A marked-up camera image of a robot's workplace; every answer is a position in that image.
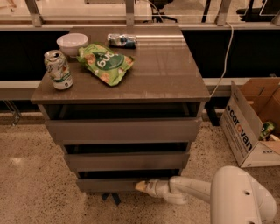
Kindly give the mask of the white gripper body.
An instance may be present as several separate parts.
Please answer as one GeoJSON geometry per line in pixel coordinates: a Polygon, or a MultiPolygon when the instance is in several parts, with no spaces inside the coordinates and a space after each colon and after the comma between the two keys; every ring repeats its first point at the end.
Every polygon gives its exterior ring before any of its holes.
{"type": "Polygon", "coordinates": [[[169,192],[167,180],[151,179],[146,182],[145,192],[154,198],[164,198],[169,192]]]}

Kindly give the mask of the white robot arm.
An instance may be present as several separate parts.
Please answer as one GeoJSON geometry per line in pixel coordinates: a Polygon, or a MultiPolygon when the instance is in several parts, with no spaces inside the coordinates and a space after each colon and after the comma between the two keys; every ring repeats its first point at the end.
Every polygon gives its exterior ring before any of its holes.
{"type": "Polygon", "coordinates": [[[177,205],[192,195],[210,204],[211,224],[267,224],[277,214],[272,194],[250,174],[235,166],[221,167],[210,182],[183,176],[150,179],[136,189],[177,205]]]}

